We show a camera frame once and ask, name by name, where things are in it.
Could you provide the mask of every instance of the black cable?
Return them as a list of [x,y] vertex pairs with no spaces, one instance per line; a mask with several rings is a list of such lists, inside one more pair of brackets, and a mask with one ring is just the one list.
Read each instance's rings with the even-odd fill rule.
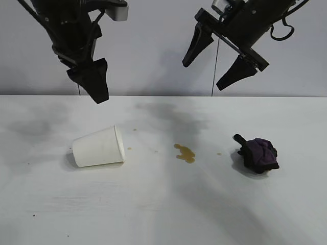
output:
[[218,55],[219,55],[219,43],[220,43],[220,37],[218,38],[218,46],[217,46],[217,53],[216,53],[216,63],[215,63],[215,69],[214,69],[214,81],[213,81],[213,87],[211,89],[211,97],[214,96],[214,87],[215,87],[215,81],[216,81],[216,70],[217,70],[217,62],[218,62]]
[[272,24],[276,23],[277,21],[280,21],[284,18],[286,18],[287,16],[293,14],[295,11],[299,10],[300,8],[302,8],[304,6],[304,4],[306,4],[309,0],[303,0],[301,3],[299,3],[296,7],[294,7],[293,9],[287,11],[285,14],[283,14],[280,18],[278,18],[277,20],[275,20]]
[[91,28],[91,31],[90,31],[90,33],[88,34],[88,38],[87,38],[87,42],[86,42],[86,45],[85,45],[85,51],[84,51],[84,54],[83,54],[83,59],[85,59],[86,58],[86,56],[87,56],[87,52],[88,52],[88,47],[89,47],[89,45],[91,44],[91,41],[92,41],[92,39],[94,38],[94,31],[95,31],[95,29],[96,29],[96,27],[97,27],[97,25],[98,25],[98,23],[99,23],[99,21],[100,21],[100,19],[103,17],[103,15],[105,14],[105,10],[100,10],[101,11],[101,13],[99,14],[99,16],[95,19],[95,21],[93,21],[93,23],[92,23],[92,28]]
[[274,39],[275,41],[284,41],[284,40],[286,40],[286,39],[289,39],[289,38],[294,34],[294,32],[295,32],[295,28],[294,28],[293,26],[287,24],[285,18],[283,18],[283,25],[284,25],[285,27],[290,27],[290,28],[291,28],[290,33],[287,34],[285,37],[275,37],[275,36],[273,35],[273,33],[274,33],[274,25],[271,26],[270,36],[271,36],[271,38]]
[[[276,41],[284,41],[284,40],[290,38],[290,37],[294,34],[294,32],[295,32],[295,28],[294,28],[293,26],[287,24],[287,22],[286,22],[286,17],[288,17],[289,15],[293,14],[294,12],[296,12],[297,10],[299,10],[300,8],[302,8],[302,7],[304,6],[304,4],[306,4],[308,1],[309,1],[309,0],[303,0],[303,1],[302,1],[301,3],[299,3],[296,7],[294,7],[294,8],[291,9],[291,10],[288,10],[285,14],[283,14],[280,18],[278,18],[277,20],[275,20],[275,21],[272,23],[271,31],[270,31],[270,36],[271,36],[272,39],[274,39],[274,40],[276,40]],[[283,25],[284,25],[285,27],[290,27],[290,28],[291,28],[291,31],[290,31],[290,33],[287,34],[285,37],[280,37],[280,38],[278,38],[278,37],[274,37],[274,36],[273,36],[273,32],[274,32],[274,25],[273,25],[273,24],[276,23],[276,22],[278,22],[278,21],[280,21],[280,20],[282,20]]]
[[57,41],[60,42],[60,38],[56,35],[56,33],[46,24],[44,20],[38,16],[38,14],[24,1],[24,0],[17,0],[26,10],[29,12],[30,15],[34,17],[34,19],[41,25],[43,28],[54,38],[57,39]]

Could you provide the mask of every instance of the white table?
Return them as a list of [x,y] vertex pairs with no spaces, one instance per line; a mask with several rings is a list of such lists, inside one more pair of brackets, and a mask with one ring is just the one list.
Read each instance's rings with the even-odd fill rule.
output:
[[[72,141],[111,125],[127,161],[75,168]],[[320,98],[0,96],[0,244],[326,244],[326,126]],[[242,168],[235,133],[281,168]]]

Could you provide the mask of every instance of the purple cloth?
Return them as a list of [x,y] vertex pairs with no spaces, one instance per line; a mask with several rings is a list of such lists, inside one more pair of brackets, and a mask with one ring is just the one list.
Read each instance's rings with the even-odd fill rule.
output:
[[247,146],[252,151],[253,161],[255,165],[268,165],[277,163],[276,156],[272,151],[272,144],[265,139],[256,138],[249,140]]
[[238,153],[244,157],[245,167],[257,174],[262,174],[272,169],[279,169],[277,150],[270,141],[260,138],[246,141],[239,134],[234,135],[234,140],[242,145]]

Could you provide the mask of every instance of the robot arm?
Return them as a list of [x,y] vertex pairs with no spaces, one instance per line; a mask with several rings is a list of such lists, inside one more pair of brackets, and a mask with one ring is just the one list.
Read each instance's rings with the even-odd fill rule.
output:
[[[98,22],[105,13],[115,21],[127,20],[127,2],[31,0],[35,13],[24,0],[18,1],[46,29],[54,53],[70,68],[69,78],[82,86],[97,104],[108,100],[107,62],[104,58],[93,61],[96,40],[102,36]],[[100,15],[92,22],[89,12],[94,10],[100,10]]]
[[[287,24],[286,17],[308,1],[303,0],[296,5],[296,0],[214,0],[212,8],[220,18],[216,19],[204,9],[200,9],[195,16],[198,23],[183,65],[188,67],[214,41],[212,34],[215,34],[239,53],[232,67],[218,81],[219,90],[254,76],[257,69],[263,71],[269,63],[251,47],[270,28],[274,40],[289,38],[294,33],[294,28]],[[283,38],[273,36],[273,24],[279,20],[282,20],[285,26],[291,27],[291,32]]]

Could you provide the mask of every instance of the gray wall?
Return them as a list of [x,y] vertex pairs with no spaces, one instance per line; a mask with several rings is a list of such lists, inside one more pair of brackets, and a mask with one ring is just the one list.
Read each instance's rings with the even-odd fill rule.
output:
[[[95,59],[108,61],[110,94],[211,95],[214,77],[218,80],[237,54],[220,42],[215,72],[216,38],[189,68],[181,63],[196,24],[194,15],[201,7],[213,13],[211,2],[130,0],[127,22],[104,17]],[[291,16],[296,32],[287,41],[276,42],[266,34],[254,48],[271,65],[224,92],[215,88],[215,95],[326,96],[326,9],[327,1],[312,0]],[[0,23],[1,94],[78,94],[47,33],[16,0],[1,0]],[[276,27],[277,35],[287,31]]]

